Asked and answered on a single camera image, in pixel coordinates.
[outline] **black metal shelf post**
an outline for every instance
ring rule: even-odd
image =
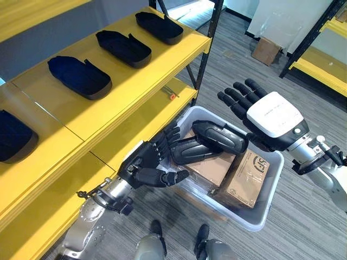
[[[199,90],[200,90],[200,86],[202,83],[202,78],[205,72],[205,68],[206,68],[206,64],[208,61],[208,56],[210,54],[210,50],[211,50],[211,46],[212,46],[212,41],[213,38],[215,36],[216,33],[216,29],[217,29],[217,25],[218,25],[218,21],[219,21],[219,17],[221,15],[222,12],[222,7],[223,7],[223,0],[213,0],[212,2],[214,2],[215,6],[213,8],[213,12],[212,12],[212,17],[210,20],[210,26],[208,28],[208,32],[207,32],[207,37],[211,38],[211,45],[210,45],[210,49],[208,51],[208,53],[203,53],[202,54],[202,58],[201,58],[201,63],[200,63],[200,67],[199,67],[199,72],[197,74],[197,78],[195,80],[195,77],[192,73],[192,70],[190,68],[189,65],[187,65],[187,71],[189,74],[189,77],[191,79],[192,85],[194,86],[194,88],[198,91],[199,94]],[[169,15],[168,14],[168,10],[165,7],[165,4],[163,2],[163,0],[158,0],[158,4],[162,10],[162,12],[165,15]],[[157,1],[156,0],[149,0],[149,6],[156,9],[157,8]],[[194,106],[196,103],[196,99],[193,99],[191,102],[191,105]]]
[[[289,71],[290,66],[297,61],[302,54],[308,49],[308,47],[312,44],[312,42],[317,38],[320,34],[320,29],[326,23],[326,21],[332,19],[337,11],[342,7],[342,5],[346,2],[346,0],[333,0],[329,7],[322,14],[320,19],[315,23],[310,32],[303,39],[301,44],[297,47],[297,49],[293,52],[292,56],[288,60],[287,64],[283,68],[280,78],[283,78],[287,72]]]

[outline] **robot finger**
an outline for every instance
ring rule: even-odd
[[[160,142],[160,143],[157,143],[157,148],[159,149],[159,151],[161,152],[162,150],[165,150],[169,147],[169,144],[168,142]]]
[[[168,138],[168,143],[171,144],[175,141],[177,141],[180,137],[180,134],[174,134],[170,139]]]
[[[174,134],[177,134],[179,133],[180,131],[180,128],[177,126],[177,127],[174,127],[171,131],[169,131],[167,134],[166,134],[166,137],[168,139],[170,139]]]
[[[234,114],[241,120],[245,118],[247,111],[241,107],[241,105],[230,98],[228,95],[223,92],[218,92],[218,98],[223,101],[230,109],[234,112]]]
[[[241,94],[244,95],[251,103],[256,103],[260,99],[256,94],[250,91],[250,89],[242,83],[235,82],[233,84],[233,87],[240,91]]]
[[[179,172],[168,172],[167,174],[162,175],[162,182],[164,182],[166,186],[169,187],[181,182],[188,176],[189,173],[187,170]]]
[[[248,110],[253,104],[249,102],[245,97],[241,96],[239,92],[232,88],[226,88],[224,92],[231,96],[234,100],[238,101],[239,104],[245,109]]]
[[[177,143],[178,143],[177,141],[170,143],[169,144],[170,149],[176,147]]]
[[[162,142],[166,141],[165,134],[163,132],[157,133],[150,142],[152,144],[156,144],[157,146],[160,145]]]
[[[163,131],[165,134],[170,133],[175,127],[177,127],[177,122],[172,121],[167,126],[164,127]]]
[[[167,147],[166,149],[163,149],[160,151],[160,160],[163,160],[170,154],[170,149]]]
[[[249,86],[251,90],[253,90],[254,93],[260,98],[263,98],[268,94],[258,83],[256,83],[252,79],[246,79],[245,84]]]

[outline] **black object held by hand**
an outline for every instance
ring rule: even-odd
[[[248,147],[246,136],[228,125],[222,127],[211,121],[196,120],[192,129],[209,147],[218,147],[227,153],[239,155]]]
[[[38,135],[15,116],[0,110],[0,161],[12,164],[36,147]]]
[[[186,165],[216,157],[222,152],[221,148],[207,145],[194,136],[178,141],[177,145],[171,149],[171,156],[175,164]]]

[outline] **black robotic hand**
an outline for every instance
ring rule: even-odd
[[[156,167],[170,155],[170,148],[177,145],[179,127],[172,122],[150,141],[142,143],[120,166],[118,176],[134,189],[142,185],[168,187],[188,177],[188,171],[165,172]]]
[[[268,94],[252,79],[245,84],[248,87],[235,82],[235,89],[226,88],[218,98],[251,130],[249,141],[267,152],[284,151],[309,132],[301,113],[284,97],[277,92]]]

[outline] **screw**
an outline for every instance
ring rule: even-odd
[[[130,166],[128,167],[128,171],[133,172],[133,170],[134,170],[134,166],[130,165]]]

